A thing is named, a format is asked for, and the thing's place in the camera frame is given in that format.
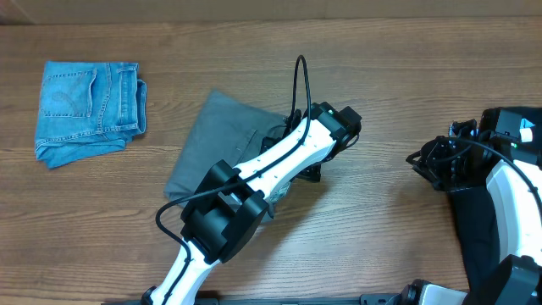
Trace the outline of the grey cotton shorts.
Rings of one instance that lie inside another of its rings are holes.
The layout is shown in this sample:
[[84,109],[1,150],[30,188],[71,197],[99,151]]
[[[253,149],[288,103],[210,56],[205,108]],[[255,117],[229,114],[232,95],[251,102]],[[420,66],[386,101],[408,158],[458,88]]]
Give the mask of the grey cotton shorts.
[[173,201],[194,194],[218,161],[230,166],[249,161],[261,153],[264,138],[279,138],[284,130],[282,115],[211,91],[172,170],[164,196]]

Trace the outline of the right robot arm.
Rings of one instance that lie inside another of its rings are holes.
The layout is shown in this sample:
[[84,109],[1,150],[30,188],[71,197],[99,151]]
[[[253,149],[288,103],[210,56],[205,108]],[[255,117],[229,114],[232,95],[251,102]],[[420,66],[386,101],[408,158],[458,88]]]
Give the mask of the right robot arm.
[[448,197],[469,289],[414,280],[393,304],[541,302],[541,110],[489,108],[406,161]]

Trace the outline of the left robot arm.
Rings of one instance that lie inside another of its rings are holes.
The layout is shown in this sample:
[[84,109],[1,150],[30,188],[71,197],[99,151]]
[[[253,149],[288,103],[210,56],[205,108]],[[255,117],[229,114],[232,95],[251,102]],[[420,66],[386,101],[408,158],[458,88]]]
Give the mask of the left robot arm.
[[218,263],[231,260],[269,214],[268,199],[304,169],[327,162],[361,131],[352,108],[328,103],[307,108],[300,124],[259,156],[229,166],[224,160],[207,172],[196,193],[183,198],[179,234],[158,228],[180,244],[180,252],[161,285],[147,290],[143,304],[192,304]]

